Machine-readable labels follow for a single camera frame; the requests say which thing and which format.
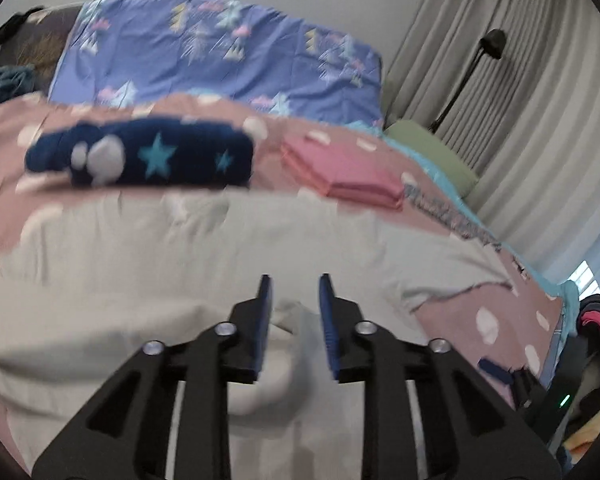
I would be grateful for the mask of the grey cloth garment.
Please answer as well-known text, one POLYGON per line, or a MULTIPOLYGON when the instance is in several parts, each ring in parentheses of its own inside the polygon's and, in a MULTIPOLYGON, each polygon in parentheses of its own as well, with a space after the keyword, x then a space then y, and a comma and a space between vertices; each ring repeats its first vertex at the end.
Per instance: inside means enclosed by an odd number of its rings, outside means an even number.
POLYGON ((362 391, 329 377, 317 287, 421 342, 415 310, 508 286, 493 249, 348 214, 301 194, 109 195, 30 229, 0 259, 0 399, 32 465, 65 423, 151 339, 178 344, 273 282, 257 385, 230 390, 238 479, 354 479, 362 391))

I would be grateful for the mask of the folded pink clothes stack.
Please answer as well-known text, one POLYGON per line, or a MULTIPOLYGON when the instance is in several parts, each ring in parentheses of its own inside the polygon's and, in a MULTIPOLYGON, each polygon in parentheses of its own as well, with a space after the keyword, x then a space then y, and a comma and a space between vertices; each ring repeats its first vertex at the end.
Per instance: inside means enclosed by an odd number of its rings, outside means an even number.
POLYGON ((308 134, 287 136, 280 154, 291 174, 318 194, 391 210, 402 208, 400 177, 357 145, 325 144, 308 134))

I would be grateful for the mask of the pink polka dot bedsheet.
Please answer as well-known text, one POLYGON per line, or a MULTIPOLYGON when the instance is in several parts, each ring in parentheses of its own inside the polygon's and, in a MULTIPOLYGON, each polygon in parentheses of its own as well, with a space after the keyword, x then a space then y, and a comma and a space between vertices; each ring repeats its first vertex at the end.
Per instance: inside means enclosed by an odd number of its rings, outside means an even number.
MULTIPOLYGON (((375 156, 402 181, 416 184, 429 194, 437 188, 417 162, 388 148, 368 134, 300 118, 265 115, 217 96, 174 94, 158 102, 108 110, 88 105, 57 105, 33 93, 0 105, 0 259, 17 247, 30 229, 57 218, 67 210, 109 195, 138 200, 178 193, 306 194, 324 200, 300 184, 280 158, 287 136, 306 136, 325 144, 330 141, 357 145, 375 156), (256 144, 256 162, 249 188, 203 191, 194 188, 75 188, 64 174, 29 174, 24 154, 40 136, 77 122, 116 122, 140 117, 172 115, 186 122, 211 119, 241 128, 256 144)), ((369 212, 383 222, 442 236, 454 235, 411 204, 400 210, 367 209, 334 202, 348 214, 369 212)), ((546 292, 509 252, 497 252, 510 284, 483 284, 448 298, 431 298, 414 313, 424 340, 447 339, 470 362, 491 358, 511 367, 538 372, 545 361, 550 338, 562 313, 562 300, 546 292)), ((26 467, 8 426, 8 411, 0 399, 0 436, 18 462, 26 467)))

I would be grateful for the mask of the floral patterned cloth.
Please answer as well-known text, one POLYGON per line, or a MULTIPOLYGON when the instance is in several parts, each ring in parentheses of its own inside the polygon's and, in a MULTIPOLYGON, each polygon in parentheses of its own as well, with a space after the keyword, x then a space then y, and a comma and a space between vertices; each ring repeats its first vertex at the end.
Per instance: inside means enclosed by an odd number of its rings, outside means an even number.
POLYGON ((487 229, 479 226, 445 200, 429 196, 412 184, 404 185, 404 197, 421 212, 460 238, 478 240, 483 246, 492 246, 497 252, 502 250, 502 244, 487 229))

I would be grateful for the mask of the green pillow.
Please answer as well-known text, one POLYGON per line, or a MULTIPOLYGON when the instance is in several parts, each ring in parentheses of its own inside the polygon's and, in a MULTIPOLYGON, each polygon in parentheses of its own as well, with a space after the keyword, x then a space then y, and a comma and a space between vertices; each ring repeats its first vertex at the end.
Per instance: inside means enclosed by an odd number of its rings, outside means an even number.
POLYGON ((387 139, 432 162, 451 182, 460 198, 465 198, 478 183, 478 176, 457 154, 417 122, 398 120, 384 133, 387 139))

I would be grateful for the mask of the grey curtain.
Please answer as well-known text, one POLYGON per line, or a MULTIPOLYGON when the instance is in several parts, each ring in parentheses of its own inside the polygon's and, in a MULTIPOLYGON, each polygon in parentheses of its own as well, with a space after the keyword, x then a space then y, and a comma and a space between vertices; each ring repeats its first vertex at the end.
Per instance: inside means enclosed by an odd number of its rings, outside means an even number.
POLYGON ((600 9, 594 0, 424 0, 388 68, 382 106, 423 126, 479 40, 503 29, 437 131, 478 174, 468 206, 552 281, 600 235, 600 9))

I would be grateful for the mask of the navy star fleece garment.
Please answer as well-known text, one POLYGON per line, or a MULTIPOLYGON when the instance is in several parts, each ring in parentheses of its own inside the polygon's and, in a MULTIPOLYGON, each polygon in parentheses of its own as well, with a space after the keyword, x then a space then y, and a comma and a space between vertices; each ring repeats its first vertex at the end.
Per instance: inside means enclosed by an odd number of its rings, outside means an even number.
POLYGON ((226 122, 156 116, 43 134, 27 149, 24 168, 68 172, 76 186, 241 186, 253 156, 250 136, 226 122))

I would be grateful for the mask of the black floor lamp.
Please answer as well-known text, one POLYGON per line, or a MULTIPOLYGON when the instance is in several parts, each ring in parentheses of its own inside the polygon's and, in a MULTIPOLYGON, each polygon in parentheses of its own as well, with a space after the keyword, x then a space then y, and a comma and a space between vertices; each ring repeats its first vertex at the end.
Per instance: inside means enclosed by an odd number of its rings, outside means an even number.
POLYGON ((482 58, 487 56, 488 58, 492 58, 492 60, 500 60, 502 58, 503 52, 505 50, 507 44, 507 35, 503 29, 494 28, 489 30, 478 42, 477 50, 474 54, 474 57, 471 59, 467 70, 460 80, 460 83, 457 85, 452 98, 449 99, 449 102, 446 103, 442 112, 437 116, 437 118, 430 124, 429 131, 431 133, 436 133, 442 122, 444 122, 445 118, 448 117, 449 112, 452 110, 452 107, 455 105, 457 100, 460 98, 460 95, 468 85, 471 76, 475 73, 480 61, 482 58))

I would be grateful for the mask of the teal knitted garment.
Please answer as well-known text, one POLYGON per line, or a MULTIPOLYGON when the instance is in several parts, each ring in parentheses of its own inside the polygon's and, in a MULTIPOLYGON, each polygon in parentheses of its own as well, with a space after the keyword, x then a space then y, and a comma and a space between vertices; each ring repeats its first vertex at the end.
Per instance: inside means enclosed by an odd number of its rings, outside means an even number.
POLYGON ((32 66, 0 67, 0 104, 30 93, 35 89, 32 66))

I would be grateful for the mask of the blue patterned pillow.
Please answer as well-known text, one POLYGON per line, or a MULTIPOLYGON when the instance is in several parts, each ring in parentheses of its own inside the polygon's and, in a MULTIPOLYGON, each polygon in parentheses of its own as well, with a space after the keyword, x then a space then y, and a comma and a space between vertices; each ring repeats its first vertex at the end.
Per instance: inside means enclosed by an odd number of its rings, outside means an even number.
POLYGON ((62 104, 114 108, 172 93, 375 131, 381 59, 368 44, 237 0, 91 0, 50 84, 62 104))

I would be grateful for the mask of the dark patterned pillow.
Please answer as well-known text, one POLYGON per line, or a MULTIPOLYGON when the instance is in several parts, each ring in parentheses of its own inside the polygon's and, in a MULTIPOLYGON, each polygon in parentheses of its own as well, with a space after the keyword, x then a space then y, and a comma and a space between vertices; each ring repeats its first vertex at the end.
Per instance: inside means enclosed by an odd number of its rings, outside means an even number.
POLYGON ((0 47, 0 67, 32 66, 35 89, 47 93, 81 3, 51 6, 31 14, 0 47))

